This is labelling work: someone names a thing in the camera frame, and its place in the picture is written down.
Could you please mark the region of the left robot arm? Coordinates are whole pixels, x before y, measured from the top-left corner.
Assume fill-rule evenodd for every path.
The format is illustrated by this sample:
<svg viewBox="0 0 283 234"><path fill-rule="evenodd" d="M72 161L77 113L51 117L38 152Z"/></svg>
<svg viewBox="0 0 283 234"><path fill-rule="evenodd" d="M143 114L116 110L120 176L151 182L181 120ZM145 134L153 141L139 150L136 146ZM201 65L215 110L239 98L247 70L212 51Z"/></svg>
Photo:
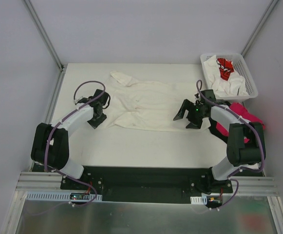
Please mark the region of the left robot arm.
<svg viewBox="0 0 283 234"><path fill-rule="evenodd" d="M93 96L77 101L76 113L59 125L56 122L40 123L36 128L31 159L47 165L48 169L56 169L72 177L73 186L79 190L85 189L89 172L70 159L69 137L84 123L88 123L93 129L102 124L107 119L103 110L109 107L110 101L108 93L97 89Z"/></svg>

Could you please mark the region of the left aluminium corner post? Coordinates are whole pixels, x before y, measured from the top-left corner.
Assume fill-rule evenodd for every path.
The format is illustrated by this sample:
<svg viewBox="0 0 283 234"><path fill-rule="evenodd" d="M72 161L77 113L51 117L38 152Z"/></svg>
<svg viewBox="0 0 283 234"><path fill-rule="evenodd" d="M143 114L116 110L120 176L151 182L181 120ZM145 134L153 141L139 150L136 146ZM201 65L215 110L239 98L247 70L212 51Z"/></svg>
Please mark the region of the left aluminium corner post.
<svg viewBox="0 0 283 234"><path fill-rule="evenodd" d="M30 0L22 0L22 3L24 4L25 8L27 9L35 27L37 28L37 31L41 37L41 39L43 40L48 52L50 53L53 61L55 62L56 66L58 67L58 69L60 71L63 71L64 69L64 64L61 62L39 16L38 13L36 11L36 9L34 8L32 2Z"/></svg>

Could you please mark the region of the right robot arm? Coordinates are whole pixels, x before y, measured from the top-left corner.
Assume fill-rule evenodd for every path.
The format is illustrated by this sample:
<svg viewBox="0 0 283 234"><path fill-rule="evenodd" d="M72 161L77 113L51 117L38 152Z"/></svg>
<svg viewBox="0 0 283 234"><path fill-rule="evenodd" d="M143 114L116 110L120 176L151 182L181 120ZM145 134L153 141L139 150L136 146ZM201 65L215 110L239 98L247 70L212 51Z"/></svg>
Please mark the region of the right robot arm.
<svg viewBox="0 0 283 234"><path fill-rule="evenodd" d="M216 100L213 90L198 91L197 100L185 99L173 118L182 119L187 112L187 129L201 129L205 118L220 124L228 136L226 140L226 156L217 165L210 168L210 177L205 179L205 188L216 192L227 180L240 170L248 170L250 165L264 165L265 144L263 125L245 119L231 110L229 105Z"/></svg>

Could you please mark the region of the right aluminium corner post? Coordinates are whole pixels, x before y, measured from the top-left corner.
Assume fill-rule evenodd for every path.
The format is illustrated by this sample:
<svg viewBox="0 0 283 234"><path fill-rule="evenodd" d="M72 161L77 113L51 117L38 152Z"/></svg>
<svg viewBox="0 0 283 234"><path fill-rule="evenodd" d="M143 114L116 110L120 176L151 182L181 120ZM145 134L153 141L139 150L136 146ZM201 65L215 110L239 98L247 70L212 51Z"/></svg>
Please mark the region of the right aluminium corner post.
<svg viewBox="0 0 283 234"><path fill-rule="evenodd" d="M260 17L257 25L255 26L253 32L251 33L250 37L248 38L244 48L241 51L241 55L243 57L246 56L246 54L249 52L250 48L254 44L255 40L257 39L258 35L260 34L261 30L267 23L268 19L272 15L272 13L275 11L277 5L280 3L280 0L271 0L265 9L264 13Z"/></svg>

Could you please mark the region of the white shirts in basket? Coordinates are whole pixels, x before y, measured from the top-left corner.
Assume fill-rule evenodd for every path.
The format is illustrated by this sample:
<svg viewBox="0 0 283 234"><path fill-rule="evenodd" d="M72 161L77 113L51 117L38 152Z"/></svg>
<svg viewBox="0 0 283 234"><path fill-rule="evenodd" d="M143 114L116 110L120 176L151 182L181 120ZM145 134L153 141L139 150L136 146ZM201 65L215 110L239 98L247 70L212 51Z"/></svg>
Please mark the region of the white shirts in basket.
<svg viewBox="0 0 283 234"><path fill-rule="evenodd" d="M212 89L216 96L220 98L246 97L249 96L245 87L245 78L241 76L234 68L229 80L225 81L220 77L219 67L217 65L217 55L211 56L202 62L205 72L205 80L209 89Z"/></svg>

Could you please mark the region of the cream white t shirt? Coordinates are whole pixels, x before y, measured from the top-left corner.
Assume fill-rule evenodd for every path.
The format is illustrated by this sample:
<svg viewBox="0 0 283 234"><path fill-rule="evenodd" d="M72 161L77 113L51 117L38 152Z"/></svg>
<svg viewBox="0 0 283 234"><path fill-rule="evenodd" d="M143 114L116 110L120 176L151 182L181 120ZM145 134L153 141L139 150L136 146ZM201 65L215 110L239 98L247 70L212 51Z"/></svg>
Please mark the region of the cream white t shirt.
<svg viewBox="0 0 283 234"><path fill-rule="evenodd" d="M146 131L188 131L188 120L175 121L173 118L185 99L195 101L195 83L140 81L111 71L104 84L111 102L104 111L107 119L101 124L101 129L118 126Z"/></svg>

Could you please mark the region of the pink t shirt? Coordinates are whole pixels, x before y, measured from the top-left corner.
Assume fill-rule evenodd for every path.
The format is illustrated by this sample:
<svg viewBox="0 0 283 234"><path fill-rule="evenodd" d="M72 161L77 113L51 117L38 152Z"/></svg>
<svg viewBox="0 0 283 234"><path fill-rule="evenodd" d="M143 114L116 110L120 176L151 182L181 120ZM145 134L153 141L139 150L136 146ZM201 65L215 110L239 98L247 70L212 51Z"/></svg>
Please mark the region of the pink t shirt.
<svg viewBox="0 0 283 234"><path fill-rule="evenodd" d="M265 125L261 119L256 117L255 115L251 114L242 104L240 103L229 103L227 102L229 108L235 112L236 114L242 116L243 118L251 121L251 122L259 122L263 125L263 129L265 130Z"/></svg>

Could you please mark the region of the aluminium corner post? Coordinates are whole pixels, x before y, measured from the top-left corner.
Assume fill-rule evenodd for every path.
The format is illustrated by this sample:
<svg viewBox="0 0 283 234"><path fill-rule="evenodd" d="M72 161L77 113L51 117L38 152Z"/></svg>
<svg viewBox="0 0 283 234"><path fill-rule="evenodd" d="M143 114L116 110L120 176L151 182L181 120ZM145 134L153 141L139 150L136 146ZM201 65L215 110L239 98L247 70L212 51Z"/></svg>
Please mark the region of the aluminium corner post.
<svg viewBox="0 0 283 234"><path fill-rule="evenodd" d="M36 11L36 9L34 8L32 2L30 0L22 0L22 3L24 4L25 8L27 9L35 27L37 28L37 31L41 37L41 39L43 40L48 52L50 53L53 61L55 62L56 66L58 67L58 69L60 71L63 71L64 69L64 64L61 62L39 16L38 13Z"/></svg>
<svg viewBox="0 0 283 234"><path fill-rule="evenodd" d="M272 15L272 13L275 11L277 5L280 3L280 0L271 0L265 9L264 13L260 17L257 25L255 26L253 32L251 33L250 37L248 38L244 48L241 51L241 55L243 57L246 56L246 54L249 52L250 48L254 44L255 40L257 39L258 35L260 34L261 30L267 23L268 19Z"/></svg>

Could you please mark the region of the aluminium frame rail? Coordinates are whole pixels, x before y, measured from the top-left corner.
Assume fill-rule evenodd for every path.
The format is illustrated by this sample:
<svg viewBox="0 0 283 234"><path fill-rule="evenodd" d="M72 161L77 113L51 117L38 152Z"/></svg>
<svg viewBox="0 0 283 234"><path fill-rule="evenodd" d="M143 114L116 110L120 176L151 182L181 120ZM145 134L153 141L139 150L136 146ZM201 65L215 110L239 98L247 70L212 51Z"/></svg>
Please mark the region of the aluminium frame rail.
<svg viewBox="0 0 283 234"><path fill-rule="evenodd" d="M61 192L62 176L57 173L22 172L19 176L17 191ZM274 178L258 176L234 176L232 188L239 182L237 195L244 196L280 196Z"/></svg>

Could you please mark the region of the red printed white shirt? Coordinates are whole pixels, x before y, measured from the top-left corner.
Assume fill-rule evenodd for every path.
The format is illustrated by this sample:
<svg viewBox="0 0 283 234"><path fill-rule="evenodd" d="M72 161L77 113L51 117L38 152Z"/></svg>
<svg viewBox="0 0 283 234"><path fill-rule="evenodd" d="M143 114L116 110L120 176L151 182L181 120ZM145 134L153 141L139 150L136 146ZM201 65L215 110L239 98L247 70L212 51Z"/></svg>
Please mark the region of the red printed white shirt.
<svg viewBox="0 0 283 234"><path fill-rule="evenodd" d="M225 58L217 58L217 65L221 79L228 81L230 75L234 72L233 62Z"/></svg>

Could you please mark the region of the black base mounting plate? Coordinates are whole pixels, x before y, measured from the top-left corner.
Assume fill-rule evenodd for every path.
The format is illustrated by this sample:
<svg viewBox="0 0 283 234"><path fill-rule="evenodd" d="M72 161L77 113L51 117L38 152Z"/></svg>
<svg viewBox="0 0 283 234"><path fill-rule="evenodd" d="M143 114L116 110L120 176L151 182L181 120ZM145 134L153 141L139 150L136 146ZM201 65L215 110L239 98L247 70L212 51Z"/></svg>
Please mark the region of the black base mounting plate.
<svg viewBox="0 0 283 234"><path fill-rule="evenodd" d="M81 178L103 201L189 204L201 194L231 194L231 182L217 181L205 168L86 166Z"/></svg>

